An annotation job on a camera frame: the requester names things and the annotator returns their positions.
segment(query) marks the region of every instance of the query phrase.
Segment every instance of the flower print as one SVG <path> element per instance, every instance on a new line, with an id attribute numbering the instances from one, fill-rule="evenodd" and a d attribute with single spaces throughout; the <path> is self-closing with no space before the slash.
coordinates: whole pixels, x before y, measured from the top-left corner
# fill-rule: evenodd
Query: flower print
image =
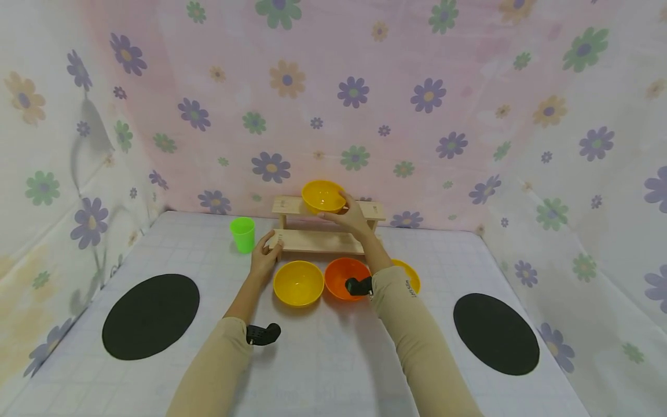
<path id="1" fill-rule="evenodd" d="M 384 22 L 377 21 L 375 25 L 373 25 L 373 39 L 375 42 L 382 42 L 384 38 L 387 37 L 387 32 L 389 31 L 389 28 Z"/>
<path id="2" fill-rule="evenodd" d="M 596 195 L 590 200 L 590 208 L 596 209 L 602 205 L 602 196 Z"/>
<path id="3" fill-rule="evenodd" d="M 266 130 L 266 120 L 264 120 L 259 113 L 248 111 L 242 119 L 243 127 L 248 129 L 248 132 L 250 133 L 261 135 L 261 133 Z"/>
<path id="4" fill-rule="evenodd" d="M 574 358 L 574 350 L 564 343 L 563 334 L 556 329 L 552 332 L 547 323 L 542 323 L 539 331 L 546 347 L 563 371 L 569 374 L 574 372 L 574 365 L 570 361 Z"/>
<path id="5" fill-rule="evenodd" d="M 206 20 L 206 10 L 199 5 L 199 1 L 191 1 L 185 8 L 187 9 L 187 16 L 192 19 L 193 22 L 204 23 Z"/>
<path id="6" fill-rule="evenodd" d="M 392 129 L 387 125 L 382 125 L 378 129 L 378 134 L 380 136 L 388 136 L 392 132 Z"/>
<path id="7" fill-rule="evenodd" d="M 178 149 L 176 143 L 164 133 L 156 133 L 153 136 L 153 141 L 155 142 L 155 146 L 162 149 L 162 152 L 173 153 Z"/>
<path id="8" fill-rule="evenodd" d="M 207 119 L 208 111 L 200 108 L 197 100 L 190 100 L 183 98 L 183 103 L 178 105 L 178 110 L 182 111 L 181 118 L 190 122 L 190 126 L 195 129 L 199 128 L 201 131 L 206 131 L 206 127 L 211 126 L 211 122 Z"/>
<path id="9" fill-rule="evenodd" d="M 288 169 L 291 167 L 291 164 L 283 161 L 283 156 L 279 153 L 269 155 L 266 152 L 262 152 L 259 154 L 259 158 L 261 159 L 253 158 L 251 160 L 255 165 L 252 172 L 261 175 L 262 180 L 266 182 L 274 180 L 276 183 L 282 184 L 283 178 L 290 177 Z"/>
<path id="10" fill-rule="evenodd" d="M 199 194 L 198 198 L 201 200 L 200 206 L 208 207 L 213 214 L 227 214 L 231 211 L 229 199 L 224 198 L 219 190 L 204 190 L 204 194 Z"/>
<path id="11" fill-rule="evenodd" d="M 72 319 L 68 318 L 62 326 L 54 327 L 47 335 L 46 343 L 39 345 L 32 352 L 30 352 L 28 358 L 32 359 L 33 361 L 30 363 L 30 365 L 28 365 L 28 368 L 23 373 L 24 377 L 28 376 L 28 374 L 31 372 L 31 376 L 34 376 L 37 373 L 44 361 L 46 361 L 56 346 L 58 346 L 58 343 L 60 343 L 60 341 L 65 337 L 71 325 Z"/>
<path id="12" fill-rule="evenodd" d="M 35 172 L 35 177 L 28 178 L 25 182 L 28 190 L 25 196 L 33 200 L 33 205 L 51 205 L 54 198 L 60 197 L 60 183 L 54 179 L 53 172 L 46 175 L 42 171 Z"/>
<path id="13" fill-rule="evenodd" d="M 366 152 L 366 147 L 352 145 L 347 151 L 341 153 L 343 159 L 340 160 L 340 164 L 345 165 L 345 169 L 348 171 L 352 169 L 359 171 L 362 167 L 368 165 L 370 155 L 370 153 Z"/>
<path id="14" fill-rule="evenodd" d="M 93 82 L 90 81 L 88 71 L 86 71 L 83 61 L 77 55 L 77 52 L 72 49 L 72 53 L 67 54 L 67 59 L 69 60 L 67 72 L 70 75 L 74 75 L 74 84 L 76 84 L 77 87 L 83 86 L 84 90 L 89 91 L 90 87 L 93 86 Z"/>
<path id="15" fill-rule="evenodd" d="M 83 250 L 90 243 L 97 246 L 101 240 L 101 234 L 107 231 L 107 224 L 103 222 L 109 215 L 109 210 L 102 208 L 102 200 L 95 198 L 90 202 L 89 198 L 83 198 L 83 210 L 74 215 L 74 221 L 79 224 L 72 230 L 69 237 L 79 240 L 79 249 Z"/>
<path id="16" fill-rule="evenodd" d="M 23 112 L 23 121 L 29 125 L 37 125 L 37 120 L 46 119 L 41 106 L 46 100 L 41 94 L 35 94 L 35 83 L 30 78 L 22 80 L 19 74 L 12 71 L 9 79 L 5 79 L 5 87 L 12 94 L 11 104 Z"/>
<path id="17" fill-rule="evenodd" d="M 528 66 L 530 62 L 530 52 L 522 52 L 514 59 L 514 69 L 521 71 Z"/>
<path id="18" fill-rule="evenodd" d="M 601 29 L 595 32 L 595 29 L 589 27 L 583 35 L 577 36 L 572 41 L 572 48 L 563 55 L 563 69 L 574 67 L 574 72 L 578 73 L 584 70 L 587 65 L 598 63 L 598 54 L 607 49 L 608 29 Z"/>
<path id="19" fill-rule="evenodd" d="M 120 38 L 115 33 L 111 34 L 111 48 L 116 52 L 116 61 L 123 64 L 126 73 L 141 75 L 142 69 L 147 69 L 148 65 L 141 59 L 143 52 L 141 49 L 130 45 L 129 39 L 125 35 Z"/>
<path id="20" fill-rule="evenodd" d="M 514 264 L 514 267 L 516 268 L 516 277 L 521 279 L 521 284 L 533 288 L 533 285 L 538 283 L 538 272 L 533 269 L 530 263 L 519 261 L 518 264 Z"/>
<path id="21" fill-rule="evenodd" d="M 90 125 L 83 120 L 77 123 L 77 132 L 79 132 L 79 136 L 86 137 L 90 134 Z"/>
<path id="22" fill-rule="evenodd" d="M 644 294 L 654 301 L 661 301 L 660 309 L 667 314 L 667 265 L 660 267 L 660 275 L 649 273 L 644 276 L 646 282 L 654 286 L 644 291 Z"/>
<path id="23" fill-rule="evenodd" d="M 394 174 L 396 174 L 397 177 L 407 178 L 412 175 L 414 170 L 415 167 L 412 165 L 412 162 L 402 161 L 401 163 L 397 163 L 394 167 Z"/>
<path id="24" fill-rule="evenodd" d="M 116 126 L 113 128 L 116 131 L 116 140 L 118 141 L 118 144 L 120 145 L 123 152 L 127 153 L 129 148 L 132 147 L 131 140 L 132 137 L 134 137 L 132 132 L 129 130 L 128 124 L 119 120 L 116 122 Z"/>
<path id="25" fill-rule="evenodd" d="M 444 35 L 447 29 L 454 27 L 454 20 L 457 16 L 456 0 L 440 0 L 440 5 L 435 5 L 431 9 L 428 24 L 433 27 L 433 33 L 439 31 L 441 35 Z"/>
<path id="26" fill-rule="evenodd" d="M 545 198 L 544 205 L 538 206 L 538 217 L 536 220 L 538 223 L 543 223 L 542 227 L 545 230 L 553 229 L 558 231 L 561 224 L 568 223 L 568 217 L 565 216 L 565 213 L 569 209 L 568 206 L 561 205 L 560 198 L 554 198 L 553 200 Z"/>
<path id="27" fill-rule="evenodd" d="M 259 0 L 255 11 L 260 16 L 268 16 L 266 23 L 271 29 L 278 27 L 278 22 L 285 30 L 291 29 L 291 20 L 301 19 L 301 9 L 296 5 L 301 0 Z"/>
<path id="28" fill-rule="evenodd" d="M 162 187 L 165 191 L 169 189 L 162 175 L 158 174 L 155 170 L 148 175 L 148 178 L 151 180 L 151 184 L 157 184 L 158 187 Z"/>
<path id="29" fill-rule="evenodd" d="M 442 97 L 445 96 L 447 90 L 442 87 L 442 80 L 439 79 L 435 83 L 433 79 L 427 78 L 424 85 L 415 86 L 415 94 L 410 99 L 410 103 L 416 104 L 415 111 L 426 109 L 426 113 L 431 113 L 433 107 L 440 107 L 442 105 Z"/>
<path id="30" fill-rule="evenodd" d="M 516 25 L 522 19 L 528 17 L 533 4 L 535 4 L 535 0 L 503 0 L 498 10 L 503 14 L 503 22 L 511 20 Z"/>
<path id="31" fill-rule="evenodd" d="M 542 124 L 544 128 L 549 125 L 557 125 L 560 123 L 560 118 L 565 116 L 567 112 L 565 99 L 552 95 L 541 102 L 537 111 L 533 113 L 533 123 L 536 125 Z"/>
<path id="32" fill-rule="evenodd" d="M 269 70 L 271 75 L 271 88 L 278 90 L 280 97 L 285 97 L 289 94 L 290 98 L 295 99 L 298 93 L 305 91 L 303 82 L 305 81 L 305 74 L 299 72 L 299 66 L 296 62 L 286 63 L 284 60 L 278 61 L 278 68 L 271 68 Z"/>
<path id="33" fill-rule="evenodd" d="M 577 274 L 577 278 L 579 278 L 580 281 L 590 282 L 591 278 L 596 277 L 596 268 L 598 266 L 592 256 L 579 254 L 579 257 L 574 258 L 572 262 L 574 263 L 572 271 Z"/>
<path id="34" fill-rule="evenodd" d="M 364 79 L 354 79 L 354 77 L 348 77 L 348 83 L 338 84 L 340 92 L 338 93 L 338 98 L 343 100 L 343 105 L 349 107 L 352 104 L 352 107 L 355 109 L 359 108 L 359 103 L 365 103 L 368 100 L 366 94 L 370 91 L 368 86 L 364 86 Z"/>
<path id="35" fill-rule="evenodd" d="M 117 99 L 121 100 L 127 99 L 127 94 L 125 90 L 120 86 L 113 88 L 113 95 L 115 95 Z"/>
<path id="36" fill-rule="evenodd" d="M 579 155 L 587 156 L 586 159 L 589 162 L 592 162 L 596 157 L 604 159 L 606 151 L 614 147 L 613 138 L 614 131 L 607 131 L 606 126 L 602 126 L 598 131 L 591 129 L 588 131 L 586 137 L 579 141 L 579 145 L 582 147 Z"/>
<path id="37" fill-rule="evenodd" d="M 390 224 L 395 228 L 416 229 L 423 221 L 424 218 L 420 217 L 419 212 L 403 212 L 403 214 L 395 214 Z"/>
<path id="38" fill-rule="evenodd" d="M 653 190 L 644 196 L 644 201 L 651 204 L 662 201 L 658 209 L 667 214 L 667 165 L 658 169 L 657 178 L 644 181 L 644 187 Z"/>
<path id="39" fill-rule="evenodd" d="M 507 155 L 507 152 L 510 150 L 512 142 L 506 141 L 501 146 L 498 146 L 496 152 L 494 153 L 494 161 L 500 161 Z"/>
<path id="40" fill-rule="evenodd" d="M 475 185 L 475 191 L 471 191 L 468 196 L 471 197 L 472 203 L 473 204 L 485 204 L 486 200 L 491 196 L 496 193 L 495 188 L 500 187 L 500 184 L 502 181 L 498 179 L 499 175 L 496 175 L 495 177 L 489 177 L 489 179 L 486 181 L 486 184 L 484 183 L 478 183 Z"/>
<path id="41" fill-rule="evenodd" d="M 313 117 L 310 120 L 310 127 L 313 129 L 321 129 L 324 126 L 324 122 L 319 117 Z"/>

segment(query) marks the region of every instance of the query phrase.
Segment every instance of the fabric wall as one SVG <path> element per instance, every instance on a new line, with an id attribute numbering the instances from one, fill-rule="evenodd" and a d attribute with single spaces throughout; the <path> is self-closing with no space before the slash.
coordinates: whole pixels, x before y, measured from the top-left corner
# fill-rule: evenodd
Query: fabric wall
<path id="1" fill-rule="evenodd" d="M 1 10 L 3 414 L 160 203 L 141 150 L 115 140 L 127 113 L 77 5 L 3 2 Z"/>

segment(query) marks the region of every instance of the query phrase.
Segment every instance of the table surface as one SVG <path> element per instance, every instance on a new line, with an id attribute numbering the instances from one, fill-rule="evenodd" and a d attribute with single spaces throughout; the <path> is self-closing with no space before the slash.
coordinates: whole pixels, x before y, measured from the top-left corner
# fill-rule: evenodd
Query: table surface
<path id="1" fill-rule="evenodd" d="M 180 378 L 222 317 L 247 275 L 228 232 L 232 216 L 164 213 L 109 284 L 11 405 L 7 416 L 163 416 Z M 277 220 L 255 219 L 257 237 Z M 483 241 L 469 232 L 378 228 L 393 258 L 420 275 L 424 301 L 440 325 L 486 417 L 588 416 L 539 334 L 540 363 L 525 376 L 481 363 L 460 340 L 452 319 L 456 300 L 480 292 L 525 311 Z M 322 270 L 334 255 L 286 254 Z M 199 311 L 183 337 L 150 358 L 112 358 L 101 341 L 111 307 L 134 285 L 159 274 L 183 274 L 201 293 Z M 342 303 L 330 294 L 312 307 L 283 305 L 271 287 L 254 324 L 278 323 L 282 335 L 256 347 L 242 378 L 233 416 L 416 417 L 394 345 L 367 300 Z"/>

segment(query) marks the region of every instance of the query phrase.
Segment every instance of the purple flower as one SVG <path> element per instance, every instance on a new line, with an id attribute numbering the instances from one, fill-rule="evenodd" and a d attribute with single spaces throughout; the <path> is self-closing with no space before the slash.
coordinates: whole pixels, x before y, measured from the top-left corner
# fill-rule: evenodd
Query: purple flower
<path id="1" fill-rule="evenodd" d="M 538 272 L 528 262 L 519 261 L 518 264 L 514 264 L 514 267 L 516 268 L 516 277 L 521 279 L 521 284 L 533 288 L 533 284 L 538 283 Z"/>
<path id="2" fill-rule="evenodd" d="M 162 175 L 155 172 L 155 170 L 148 175 L 148 178 L 151 180 L 151 184 L 157 184 L 158 187 L 162 187 L 164 190 L 169 189 L 169 187 L 167 187 L 167 182 L 162 179 Z"/>
<path id="3" fill-rule="evenodd" d="M 569 345 L 563 343 L 563 334 L 555 329 L 552 332 L 551 327 L 547 323 L 542 323 L 542 326 L 540 326 L 540 336 L 558 365 L 563 368 L 563 371 L 569 374 L 574 372 L 574 365 L 570 361 L 570 358 L 574 358 L 574 350 Z"/>
<path id="4" fill-rule="evenodd" d="M 660 203 L 659 210 L 667 214 L 667 165 L 658 169 L 657 178 L 649 178 L 644 181 L 644 187 L 652 189 L 644 196 L 647 203 Z"/>
<path id="5" fill-rule="evenodd" d="M 74 75 L 74 84 L 76 84 L 77 87 L 83 86 L 83 89 L 88 91 L 93 85 L 93 82 L 90 81 L 90 76 L 83 66 L 83 61 L 79 58 L 74 49 L 72 49 L 72 53 L 67 54 L 67 59 L 69 59 L 70 63 L 70 65 L 67 66 L 67 72 L 70 75 Z"/>
<path id="6" fill-rule="evenodd" d="M 198 197 L 201 200 L 200 205 L 208 207 L 213 214 L 227 214 L 227 212 L 231 211 L 229 199 L 224 198 L 218 190 L 213 192 L 204 190 L 204 194 L 199 194 Z"/>
<path id="7" fill-rule="evenodd" d="M 435 83 L 433 79 L 427 78 L 424 81 L 424 86 L 417 85 L 415 87 L 415 94 L 410 99 L 410 103 L 416 104 L 415 111 L 426 109 L 426 113 L 433 111 L 433 106 L 440 107 L 442 105 L 441 97 L 447 93 L 447 90 L 442 87 L 442 80 L 439 79 Z"/>
<path id="8" fill-rule="evenodd" d="M 77 123 L 77 132 L 79 135 L 86 137 L 90 134 L 90 125 L 83 120 Z"/>
<path id="9" fill-rule="evenodd" d="M 208 117 L 208 111 L 199 108 L 197 100 L 190 103 L 190 100 L 183 98 L 183 103 L 178 105 L 178 110 L 183 112 L 181 118 L 190 121 L 190 126 L 195 129 L 199 128 L 201 131 L 206 131 L 206 127 L 211 125 L 211 122 L 206 118 Z"/>
<path id="10" fill-rule="evenodd" d="M 32 372 L 30 377 L 34 376 L 42 364 L 46 361 L 49 355 L 53 352 L 58 343 L 65 337 L 67 331 L 72 326 L 72 319 L 68 318 L 62 326 L 56 326 L 49 334 L 46 336 L 46 343 L 42 343 L 36 347 L 30 354 L 28 358 L 33 361 L 28 365 L 28 368 L 23 373 L 23 376 L 28 376 Z"/>
<path id="11" fill-rule="evenodd" d="M 101 240 L 101 234 L 107 231 L 107 224 L 103 222 L 109 215 L 109 210 L 102 208 L 102 200 L 95 198 L 93 203 L 89 198 L 84 198 L 83 210 L 79 210 L 74 214 L 74 221 L 80 226 L 77 226 L 69 234 L 72 240 L 79 240 L 79 249 L 85 249 L 92 242 L 93 246 Z"/>
<path id="12" fill-rule="evenodd" d="M 253 158 L 251 161 L 256 166 L 252 169 L 252 172 L 257 175 L 261 175 L 261 178 L 269 182 L 274 180 L 278 184 L 283 183 L 283 178 L 289 178 L 290 174 L 287 171 L 291 164 L 287 161 L 283 161 L 282 155 L 279 153 L 274 153 L 269 155 L 266 152 L 262 152 L 258 158 Z"/>
<path id="13" fill-rule="evenodd" d="M 602 205 L 602 196 L 600 194 L 594 196 L 590 200 L 590 208 L 595 209 Z"/>
<path id="14" fill-rule="evenodd" d="M 127 94 L 125 94 L 125 90 L 122 87 L 114 87 L 113 88 L 113 95 L 116 96 L 117 99 L 124 100 L 127 98 Z"/>
<path id="15" fill-rule="evenodd" d="M 378 129 L 380 136 L 388 136 L 392 132 L 391 128 L 387 125 L 382 125 Z"/>
<path id="16" fill-rule="evenodd" d="M 343 105 L 349 107 L 352 104 L 355 109 L 359 108 L 359 103 L 366 102 L 366 94 L 370 91 L 370 88 L 364 87 L 363 78 L 355 80 L 354 77 L 348 77 L 348 83 L 340 83 L 338 88 L 340 88 L 338 98 L 344 100 Z"/>
<path id="17" fill-rule="evenodd" d="M 424 218 L 420 217 L 419 212 L 403 212 L 403 214 L 394 215 L 391 225 L 395 228 L 416 229 L 423 221 Z"/>
<path id="18" fill-rule="evenodd" d="M 614 131 L 607 132 L 606 126 L 602 126 L 597 132 L 593 129 L 589 130 L 587 137 L 579 141 L 579 145 L 582 146 L 579 155 L 588 155 L 586 159 L 589 162 L 592 162 L 596 157 L 603 159 L 606 155 L 605 151 L 614 147 L 614 142 L 612 142 L 613 137 Z"/>
<path id="19" fill-rule="evenodd" d="M 660 275 L 646 274 L 644 276 L 646 282 L 655 288 L 649 288 L 644 292 L 651 300 L 660 301 L 660 309 L 667 314 L 667 265 L 660 267 Z"/>
<path id="20" fill-rule="evenodd" d="M 457 136 L 456 132 L 453 131 L 450 133 L 449 137 L 440 139 L 440 146 L 436 148 L 436 152 L 440 152 L 441 158 L 447 156 L 447 159 L 451 159 L 454 155 L 461 155 L 463 153 L 463 148 L 466 146 L 468 146 L 466 134 L 461 133 Z"/>
<path id="21" fill-rule="evenodd" d="M 486 181 L 486 184 L 480 182 L 475 185 L 475 191 L 471 191 L 468 194 L 469 197 L 473 198 L 473 204 L 484 204 L 486 203 L 486 199 L 496 193 L 494 188 L 500 187 L 500 184 L 502 183 L 498 177 L 499 175 L 496 175 L 495 177 L 489 177 L 489 179 Z"/>
<path id="22" fill-rule="evenodd" d="M 141 70 L 148 68 L 146 62 L 140 58 L 143 52 L 138 47 L 131 46 L 127 36 L 121 35 L 120 39 L 118 39 L 118 36 L 112 33 L 109 43 L 111 44 L 111 48 L 116 52 L 116 61 L 123 64 L 126 73 L 130 74 L 134 72 L 136 75 L 141 75 Z"/>

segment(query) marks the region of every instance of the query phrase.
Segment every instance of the plastic cup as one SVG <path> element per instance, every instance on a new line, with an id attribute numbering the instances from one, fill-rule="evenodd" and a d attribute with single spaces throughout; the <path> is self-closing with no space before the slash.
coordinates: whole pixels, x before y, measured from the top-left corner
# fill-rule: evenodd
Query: plastic cup
<path id="1" fill-rule="evenodd" d="M 255 247 L 255 222 L 251 218 L 237 218 L 229 224 L 236 248 L 242 254 L 249 254 Z"/>

